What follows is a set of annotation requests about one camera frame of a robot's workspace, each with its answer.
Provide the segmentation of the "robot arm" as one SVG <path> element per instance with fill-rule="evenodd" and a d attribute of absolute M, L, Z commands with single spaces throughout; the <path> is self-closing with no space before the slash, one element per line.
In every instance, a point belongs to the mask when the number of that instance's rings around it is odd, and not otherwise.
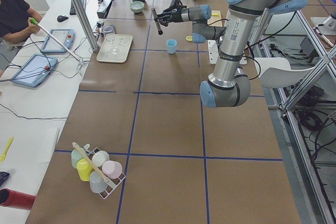
<path fill-rule="evenodd" d="M 255 19 L 264 9 L 271 14 L 300 10 L 308 0 L 226 0 L 230 12 L 226 27 L 207 24 L 212 10 L 209 5 L 184 6 L 181 0 L 172 0 L 169 8 L 154 13 L 157 28 L 169 23 L 192 22 L 192 41 L 222 39 L 213 73 L 200 84 L 202 103 L 210 108 L 234 107 L 246 102 L 250 95 L 250 82 L 239 62 L 243 56 Z"/>

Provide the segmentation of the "person's hand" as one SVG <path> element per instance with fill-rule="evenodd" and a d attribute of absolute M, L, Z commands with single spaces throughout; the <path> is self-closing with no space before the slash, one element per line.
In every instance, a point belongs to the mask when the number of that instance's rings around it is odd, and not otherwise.
<path fill-rule="evenodd" d="M 40 28 L 38 27 L 38 25 L 33 24 L 31 19 L 28 20 L 27 29 L 28 29 L 30 34 L 35 34 L 35 33 L 40 31 Z"/>

